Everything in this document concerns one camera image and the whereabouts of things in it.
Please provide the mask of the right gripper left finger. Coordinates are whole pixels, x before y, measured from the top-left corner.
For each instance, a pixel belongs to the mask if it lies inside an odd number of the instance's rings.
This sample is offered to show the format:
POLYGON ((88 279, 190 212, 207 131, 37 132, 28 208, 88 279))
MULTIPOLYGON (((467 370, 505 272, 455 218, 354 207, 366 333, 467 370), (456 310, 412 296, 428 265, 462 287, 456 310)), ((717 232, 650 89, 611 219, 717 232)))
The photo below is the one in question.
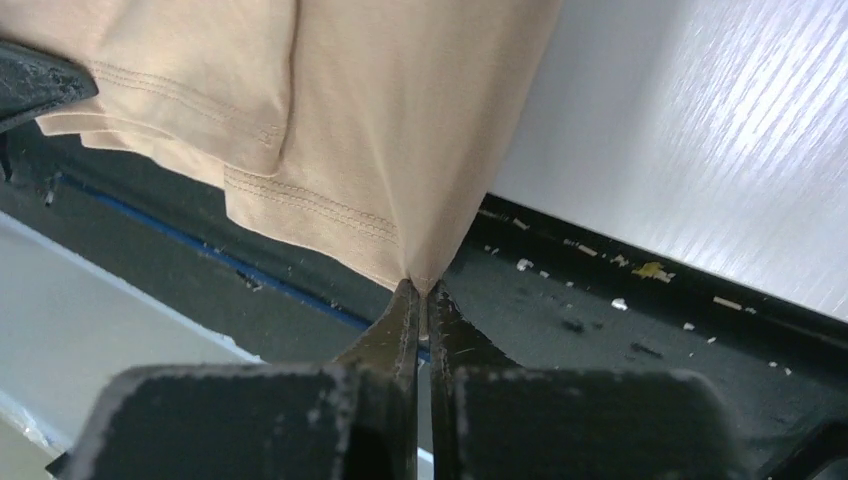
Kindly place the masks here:
POLYGON ((100 392, 53 479, 413 479, 420 296, 327 363, 151 365, 100 392))

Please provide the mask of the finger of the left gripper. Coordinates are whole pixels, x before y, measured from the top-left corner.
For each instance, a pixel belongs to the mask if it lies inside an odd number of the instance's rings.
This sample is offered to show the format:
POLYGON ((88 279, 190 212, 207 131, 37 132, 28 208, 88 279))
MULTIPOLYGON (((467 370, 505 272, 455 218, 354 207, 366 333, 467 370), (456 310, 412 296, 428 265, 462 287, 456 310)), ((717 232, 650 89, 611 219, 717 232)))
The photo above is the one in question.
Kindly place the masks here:
POLYGON ((1 41, 1 133, 97 94, 82 66, 1 41))

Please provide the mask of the beige t shirt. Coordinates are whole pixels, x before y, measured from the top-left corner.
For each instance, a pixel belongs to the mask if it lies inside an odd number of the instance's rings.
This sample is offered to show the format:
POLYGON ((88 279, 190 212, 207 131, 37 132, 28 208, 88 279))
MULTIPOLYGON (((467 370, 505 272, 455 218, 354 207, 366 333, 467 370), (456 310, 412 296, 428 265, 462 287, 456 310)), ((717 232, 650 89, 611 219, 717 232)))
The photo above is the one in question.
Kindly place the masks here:
POLYGON ((503 160, 557 1, 5 1, 1 36, 82 65, 41 115, 219 188, 228 217, 429 291, 503 160))

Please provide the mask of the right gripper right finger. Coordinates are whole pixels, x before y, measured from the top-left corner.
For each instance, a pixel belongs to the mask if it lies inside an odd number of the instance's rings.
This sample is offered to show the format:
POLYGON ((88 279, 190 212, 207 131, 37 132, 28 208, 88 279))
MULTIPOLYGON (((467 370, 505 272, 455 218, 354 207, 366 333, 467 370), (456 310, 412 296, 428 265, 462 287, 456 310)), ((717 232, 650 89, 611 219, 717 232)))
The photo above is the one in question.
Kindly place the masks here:
POLYGON ((528 368, 427 297, 438 479, 745 479, 713 385, 681 369, 528 368))

